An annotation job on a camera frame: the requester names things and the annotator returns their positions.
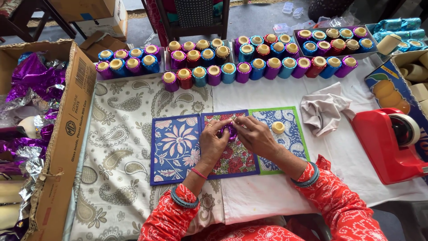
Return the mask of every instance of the checkered cushion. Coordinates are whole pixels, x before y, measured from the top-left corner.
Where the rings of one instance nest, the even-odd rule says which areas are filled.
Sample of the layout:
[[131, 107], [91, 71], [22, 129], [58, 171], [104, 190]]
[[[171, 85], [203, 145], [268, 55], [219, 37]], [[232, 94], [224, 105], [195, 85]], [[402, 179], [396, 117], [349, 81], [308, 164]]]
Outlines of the checkered cushion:
[[9, 18], [21, 2], [22, 0], [4, 0], [3, 5], [0, 6], [0, 15]]
[[212, 26], [212, 0], [174, 0], [180, 27]]

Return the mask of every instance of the gray cloth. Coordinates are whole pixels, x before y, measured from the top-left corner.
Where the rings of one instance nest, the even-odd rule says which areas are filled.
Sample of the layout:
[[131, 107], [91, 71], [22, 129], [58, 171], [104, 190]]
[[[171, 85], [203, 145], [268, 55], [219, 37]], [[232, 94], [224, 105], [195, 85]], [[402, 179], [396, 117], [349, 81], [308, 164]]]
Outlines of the gray cloth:
[[340, 82], [327, 88], [303, 96], [300, 104], [303, 123], [312, 126], [315, 136], [327, 135], [337, 130], [340, 122], [340, 112], [351, 120], [355, 112], [349, 109], [352, 100], [340, 96]]

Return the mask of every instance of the red tape dispenser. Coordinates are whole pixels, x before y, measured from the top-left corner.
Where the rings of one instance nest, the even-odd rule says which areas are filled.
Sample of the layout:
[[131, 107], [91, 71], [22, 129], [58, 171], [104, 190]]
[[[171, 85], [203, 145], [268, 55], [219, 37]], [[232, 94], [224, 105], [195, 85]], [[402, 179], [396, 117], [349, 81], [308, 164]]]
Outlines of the red tape dispenser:
[[395, 108], [357, 113], [351, 121], [367, 156], [385, 185], [408, 181], [428, 173], [414, 144], [419, 140], [418, 124]]

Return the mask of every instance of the bangle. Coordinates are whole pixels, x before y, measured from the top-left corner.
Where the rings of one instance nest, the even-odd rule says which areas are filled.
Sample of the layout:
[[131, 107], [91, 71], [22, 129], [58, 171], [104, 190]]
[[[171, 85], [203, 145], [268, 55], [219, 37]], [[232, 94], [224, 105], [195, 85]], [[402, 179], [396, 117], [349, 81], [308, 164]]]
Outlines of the bangle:
[[198, 203], [199, 203], [198, 197], [196, 197], [196, 202], [194, 202], [194, 203], [185, 202], [177, 196], [176, 190], [177, 190], [177, 187], [174, 187], [171, 189], [171, 198], [176, 204], [178, 204], [182, 207], [185, 207], [185, 208], [196, 208], [198, 206]]
[[202, 173], [200, 173], [198, 170], [196, 170], [194, 167], [191, 168], [192, 171], [194, 171], [196, 174], [198, 174], [199, 176], [203, 177], [205, 180], [208, 178], [204, 175], [202, 175]]
[[309, 162], [309, 164], [311, 164], [314, 167], [314, 175], [308, 181], [305, 181], [305, 182], [298, 182], [298, 181], [291, 179], [291, 181], [296, 186], [298, 186], [298, 187], [309, 187], [318, 180], [318, 177], [320, 175], [320, 170], [318, 169], [318, 167], [315, 163]]

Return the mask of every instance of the paisley tablecloth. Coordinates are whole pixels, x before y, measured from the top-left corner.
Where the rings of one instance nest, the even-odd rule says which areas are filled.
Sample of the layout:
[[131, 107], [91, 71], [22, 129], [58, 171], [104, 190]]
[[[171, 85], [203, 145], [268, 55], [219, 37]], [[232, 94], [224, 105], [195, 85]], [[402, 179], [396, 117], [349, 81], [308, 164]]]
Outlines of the paisley tablecloth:
[[[70, 240], [136, 239], [160, 196], [177, 185], [149, 185], [152, 118], [213, 112], [212, 103], [211, 86], [170, 93], [160, 78], [97, 82]], [[220, 180], [207, 181], [199, 199], [189, 234], [224, 222]]]

